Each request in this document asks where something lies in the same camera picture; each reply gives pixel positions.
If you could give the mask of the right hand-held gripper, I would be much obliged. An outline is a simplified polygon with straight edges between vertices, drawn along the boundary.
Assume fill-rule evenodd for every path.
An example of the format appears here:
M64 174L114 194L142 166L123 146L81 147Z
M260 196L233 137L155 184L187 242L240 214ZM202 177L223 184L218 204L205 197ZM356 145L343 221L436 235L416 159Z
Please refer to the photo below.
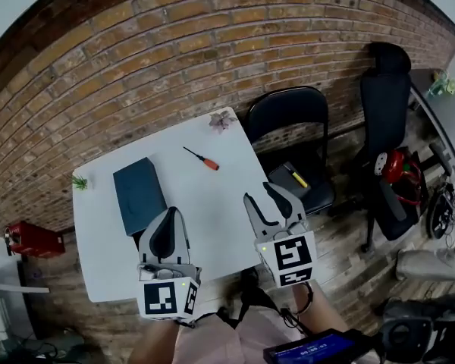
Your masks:
M285 219L287 229L281 230L278 221L267 221L254 198L245 193L243 204L259 238L254 242L255 248L277 288L306 283L315 277L317 252L314 232L303 221L303 204L277 184L264 182L263 187Z

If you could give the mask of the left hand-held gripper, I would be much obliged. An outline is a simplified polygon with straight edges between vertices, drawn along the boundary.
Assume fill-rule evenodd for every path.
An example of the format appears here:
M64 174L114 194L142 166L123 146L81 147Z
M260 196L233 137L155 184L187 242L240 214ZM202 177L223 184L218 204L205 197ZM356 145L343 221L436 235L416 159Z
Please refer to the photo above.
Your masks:
M193 320L202 269L190 264L189 249L184 218L176 207L157 215L141 234L136 301L142 318Z

